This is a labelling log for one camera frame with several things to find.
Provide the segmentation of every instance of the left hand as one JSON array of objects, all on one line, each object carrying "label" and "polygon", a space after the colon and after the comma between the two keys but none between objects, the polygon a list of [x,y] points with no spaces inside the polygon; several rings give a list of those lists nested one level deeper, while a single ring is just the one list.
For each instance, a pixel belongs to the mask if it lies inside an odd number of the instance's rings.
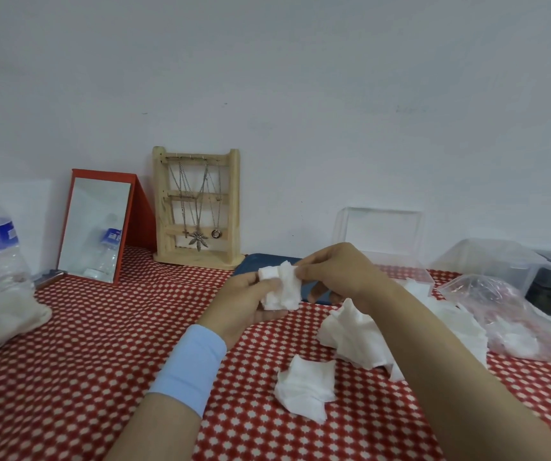
[{"label": "left hand", "polygon": [[281,287],[279,279],[258,281],[256,271],[231,277],[197,320],[197,324],[220,335],[226,348],[231,349],[250,325],[286,316],[287,310],[259,309],[261,299]]}]

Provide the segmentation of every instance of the table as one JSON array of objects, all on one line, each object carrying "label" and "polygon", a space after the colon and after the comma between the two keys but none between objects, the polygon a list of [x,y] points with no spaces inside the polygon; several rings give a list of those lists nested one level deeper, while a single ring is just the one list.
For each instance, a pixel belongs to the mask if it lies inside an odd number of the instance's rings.
[{"label": "table", "polygon": [[[456,274],[431,272],[439,285]],[[0,349],[0,460],[99,460],[141,402],[175,342],[229,272],[155,263],[127,248],[118,286],[66,277],[38,293],[54,312]],[[195,460],[439,460],[418,402],[382,368],[336,364],[324,425],[274,399],[295,354],[330,360],[316,332],[331,307],[304,304],[250,328],[227,354]],[[551,364],[490,354],[491,371],[551,426]]]}]

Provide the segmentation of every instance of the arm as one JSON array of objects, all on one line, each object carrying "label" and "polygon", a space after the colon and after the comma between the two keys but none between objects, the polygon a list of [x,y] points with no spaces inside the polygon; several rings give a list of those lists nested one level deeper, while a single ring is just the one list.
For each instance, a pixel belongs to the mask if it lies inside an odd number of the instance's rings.
[{"label": "arm", "polygon": [[257,282],[256,272],[226,281],[197,325],[179,340],[105,461],[190,459],[226,350],[250,325],[287,313],[258,310],[261,298],[279,288],[280,280]]},{"label": "arm", "polygon": [[551,460],[548,426],[355,247],[327,247],[298,265],[300,279],[320,282],[312,298],[331,289],[374,319],[448,460]]},{"label": "arm", "polygon": [[145,396],[106,460],[190,459],[201,426],[199,414],[175,398]]}]

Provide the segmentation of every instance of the ziplock bag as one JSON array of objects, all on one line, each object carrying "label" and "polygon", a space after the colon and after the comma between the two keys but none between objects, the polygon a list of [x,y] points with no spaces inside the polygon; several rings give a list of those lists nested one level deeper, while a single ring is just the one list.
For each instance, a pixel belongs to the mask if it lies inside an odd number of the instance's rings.
[{"label": "ziplock bag", "polygon": [[551,362],[551,318],[501,279],[463,275],[440,286],[447,301],[469,311],[489,339],[489,349]]}]

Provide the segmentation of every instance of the jewelry stand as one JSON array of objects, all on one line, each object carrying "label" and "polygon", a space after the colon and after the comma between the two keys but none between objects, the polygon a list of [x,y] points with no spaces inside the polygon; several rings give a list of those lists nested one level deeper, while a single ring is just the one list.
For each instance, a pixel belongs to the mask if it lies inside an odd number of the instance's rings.
[{"label": "jewelry stand", "polygon": [[[154,164],[156,239],[158,244],[154,260],[178,265],[192,265],[193,267],[234,270],[245,257],[239,253],[239,150],[231,149],[225,155],[173,154],[168,153],[164,147],[154,147],[152,160]],[[175,165],[180,161],[186,166],[204,166],[206,163],[209,166],[227,166],[229,168],[228,194],[192,191],[185,195],[181,190],[173,190],[169,179],[169,165]],[[225,251],[213,249],[197,251],[192,246],[180,247],[176,244],[175,237],[187,235],[188,228],[185,231],[185,226],[175,221],[171,202],[194,203],[201,199],[204,202],[218,201],[228,205],[228,223],[226,227],[201,227],[201,232],[208,235],[214,230],[220,231],[219,239],[226,240],[227,247]]]}]

